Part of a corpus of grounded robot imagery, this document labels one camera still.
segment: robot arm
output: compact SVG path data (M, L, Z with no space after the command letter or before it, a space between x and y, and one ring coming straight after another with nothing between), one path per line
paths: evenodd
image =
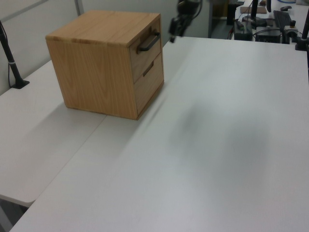
M191 25L202 10L203 0L178 0L178 16L172 18L169 27L170 41L175 42L176 36L183 36L185 30Z

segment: white tabletop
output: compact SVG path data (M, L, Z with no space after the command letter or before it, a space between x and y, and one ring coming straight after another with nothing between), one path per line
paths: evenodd
M105 118L66 108L50 62L0 96L0 199L30 206Z
M147 115L106 117L12 232L307 230L306 53L196 38L163 53Z
M242 6L249 6L251 4L251 0L245 0L244 1L244 5ZM274 18L274 13L273 11L280 11L280 8L283 6L291 6L292 8L288 10L288 13L291 17L292 20L296 21L296 27L298 28L298 31L300 31L301 33L303 32L304 29L304 25L305 25L305 21L306 21L306 17L307 17L307 12L308 12L308 8L309 6L303 6L303 5L296 5L295 3L291 3L291 4L287 4L287 3L282 3L279 2L277 0L272 0L271 1L271 12L269 13L267 11L266 14L256 14L257 17L259 18ZM239 18L240 16L240 7L236 8L235 11L235 19ZM240 17L240 21L241 19L246 16L247 14L242 14L242 16Z

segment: black metal handle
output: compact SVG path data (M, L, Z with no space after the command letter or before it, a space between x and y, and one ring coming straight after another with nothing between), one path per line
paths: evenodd
M160 38L161 38L160 32L155 32L152 36L150 36L147 40L145 40L145 42L143 42L139 46L138 53L149 51Z

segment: black pole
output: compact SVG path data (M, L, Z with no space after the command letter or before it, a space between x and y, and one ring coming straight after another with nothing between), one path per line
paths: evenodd
M308 37L308 31L309 31L309 9L307 12L307 18L304 25L304 30L301 38L297 38L297 44L295 45L295 50L297 51L307 51L307 37Z
M24 86L26 86L27 84L29 84L29 81L24 81L18 71L18 68L16 66L15 60L13 58L13 55L11 53L9 44L8 44L8 40L6 38L5 32L4 32L4 28L3 25L0 21L0 41L4 50L4 53L9 61L9 65L12 69L12 72L14 74L15 77L15 85L12 86L12 88L17 88L17 89L21 89Z

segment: wooden cabinet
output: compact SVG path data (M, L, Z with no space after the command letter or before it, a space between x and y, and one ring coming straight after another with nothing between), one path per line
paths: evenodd
M138 119L164 83L160 14L89 11L46 36L65 105Z

